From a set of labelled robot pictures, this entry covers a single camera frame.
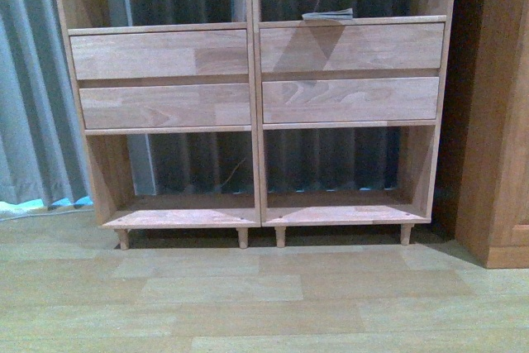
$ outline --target cabinet door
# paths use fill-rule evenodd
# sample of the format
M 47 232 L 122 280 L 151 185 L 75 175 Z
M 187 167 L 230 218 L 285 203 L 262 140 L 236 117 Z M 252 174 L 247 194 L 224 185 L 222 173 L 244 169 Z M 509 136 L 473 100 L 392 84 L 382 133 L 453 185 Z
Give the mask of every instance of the cabinet door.
M 529 246 L 529 0 L 504 130 L 492 246 Z

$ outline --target bookcase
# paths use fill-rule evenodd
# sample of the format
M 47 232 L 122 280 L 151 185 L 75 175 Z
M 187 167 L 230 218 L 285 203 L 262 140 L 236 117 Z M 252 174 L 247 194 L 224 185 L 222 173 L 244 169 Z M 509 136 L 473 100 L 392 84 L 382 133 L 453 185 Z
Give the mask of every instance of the bookcase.
M 245 248 L 252 227 L 281 247 L 287 227 L 371 224 L 408 244 L 431 221 L 453 0 L 57 3 L 97 222 L 122 248 L 130 229 L 229 227 Z M 269 189 L 274 131 L 375 127 L 398 129 L 396 186 Z M 251 142 L 251 192 L 136 195 L 128 136 L 227 132 Z

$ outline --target bottom shelf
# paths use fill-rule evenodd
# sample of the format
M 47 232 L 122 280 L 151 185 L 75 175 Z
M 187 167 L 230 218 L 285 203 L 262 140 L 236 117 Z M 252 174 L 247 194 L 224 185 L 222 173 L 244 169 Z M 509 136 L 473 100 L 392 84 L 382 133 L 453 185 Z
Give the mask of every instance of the bottom shelf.
M 106 229 L 179 229 L 260 226 L 253 195 L 139 196 L 117 211 Z
M 394 191 L 272 193 L 264 227 L 430 223 Z

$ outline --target wooden shelf unit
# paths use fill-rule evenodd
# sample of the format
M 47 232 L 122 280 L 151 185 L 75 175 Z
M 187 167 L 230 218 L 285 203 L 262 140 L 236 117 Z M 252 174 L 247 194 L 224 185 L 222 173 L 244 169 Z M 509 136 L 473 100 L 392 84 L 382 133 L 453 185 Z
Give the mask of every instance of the wooden shelf unit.
M 57 0 L 98 224 L 127 231 L 431 220 L 453 0 L 406 17 L 119 26 L 109 0 Z M 396 191 L 268 194 L 265 131 L 400 126 Z M 126 135 L 247 131 L 254 195 L 136 197 Z

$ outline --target wooden frame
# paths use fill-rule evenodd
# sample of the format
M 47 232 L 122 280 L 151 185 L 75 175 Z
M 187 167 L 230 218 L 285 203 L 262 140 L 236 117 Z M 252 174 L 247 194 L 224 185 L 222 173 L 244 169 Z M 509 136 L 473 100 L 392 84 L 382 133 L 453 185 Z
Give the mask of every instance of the wooden frame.
M 529 0 L 457 3 L 439 221 L 487 268 L 527 268 Z
M 262 22 L 260 0 L 245 0 L 245 22 L 125 27 L 109 27 L 107 0 L 57 2 L 96 218 L 122 248 L 134 228 L 232 227 L 246 248 L 249 227 L 275 227 L 284 246 L 289 226 L 384 223 L 408 244 L 430 221 L 453 0 L 308 22 Z M 265 130 L 369 126 L 405 131 L 400 189 L 267 193 Z M 194 131 L 251 134 L 253 198 L 135 197 L 125 134 Z

